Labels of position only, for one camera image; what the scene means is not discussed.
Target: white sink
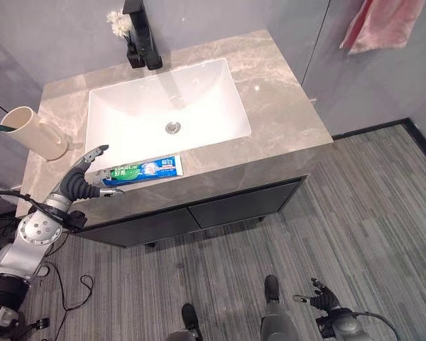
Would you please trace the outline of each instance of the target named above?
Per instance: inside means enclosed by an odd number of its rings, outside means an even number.
[[[89,93],[85,150],[109,144],[89,171],[249,134],[248,117],[225,59]]]

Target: vanity cabinet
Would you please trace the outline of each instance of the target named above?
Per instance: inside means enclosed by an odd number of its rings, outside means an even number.
[[[200,225],[208,228],[255,217],[264,217],[279,211],[297,188],[298,182],[286,183],[264,189],[254,189],[243,194],[213,198],[207,202],[188,206]]]
[[[199,225],[186,207],[102,225],[89,227],[76,235],[97,242],[130,247],[153,243],[199,229]]]
[[[79,237],[130,247],[278,212],[304,178],[211,197],[82,229]]]

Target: floor trim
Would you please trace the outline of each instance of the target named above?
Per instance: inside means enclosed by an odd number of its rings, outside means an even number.
[[[407,120],[410,120],[410,119],[398,119],[396,121],[390,121],[390,122],[386,122],[386,123],[382,123],[382,124],[377,124],[376,126],[367,126],[366,128],[348,131],[348,132],[343,133],[343,134],[333,135],[332,139],[336,141],[336,140],[339,140],[339,139],[344,139],[346,137],[364,134],[364,133],[368,133],[370,131],[375,131],[375,130],[379,130],[379,129],[383,129],[383,128],[388,128],[389,126],[397,126],[398,124],[402,124],[402,123],[404,123],[404,121],[407,121]]]
[[[421,133],[421,131],[417,128],[417,126],[413,123],[411,119],[406,119],[402,123],[405,130],[409,133],[409,135],[412,137],[413,141],[418,145],[418,147],[421,149],[421,151],[426,156],[426,138]]]
[[[421,151],[426,156],[426,138],[423,136],[421,131],[417,128],[417,126],[413,123],[413,121],[409,118],[406,119],[398,119],[396,121],[390,121],[382,124],[377,124],[376,126],[368,126],[363,129],[357,129],[353,131],[349,131],[343,134],[337,134],[333,135],[332,139],[334,141],[344,139],[346,137],[359,135],[368,133],[370,131],[379,130],[382,128],[388,128],[389,126],[397,126],[398,124],[402,125],[404,129],[409,133],[410,137],[412,137],[413,141],[417,144],[418,148],[421,149]]]

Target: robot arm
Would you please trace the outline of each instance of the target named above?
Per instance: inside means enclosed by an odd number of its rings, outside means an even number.
[[[320,335],[324,339],[335,337],[338,341],[373,341],[356,319],[356,313],[348,308],[341,308],[336,295],[321,281],[316,278],[311,278],[311,281],[317,288],[316,296],[294,295],[293,299],[327,312],[327,316],[316,319]]]
[[[91,163],[107,148],[100,146],[83,155],[53,188],[44,203],[39,204],[38,210],[21,220],[14,243],[0,251],[0,332],[16,322],[30,280],[37,275],[46,251],[60,237],[63,228],[74,230],[87,221],[81,212],[67,213],[71,204],[77,199],[111,197],[123,193],[115,188],[92,186],[84,179]]]

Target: marble countertop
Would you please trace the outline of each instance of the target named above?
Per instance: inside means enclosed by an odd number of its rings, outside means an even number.
[[[304,175],[322,147],[332,143],[267,31],[216,40],[162,57],[164,67],[155,71],[122,64],[48,83],[38,114],[69,136],[70,147],[55,161],[45,161],[30,151],[21,192],[44,200],[84,154],[90,90],[217,58],[227,60],[251,135],[179,153],[183,177],[121,186],[126,191],[122,197],[76,202],[72,209],[86,213],[87,225]],[[29,204],[20,200],[16,216],[25,215],[28,208]]]

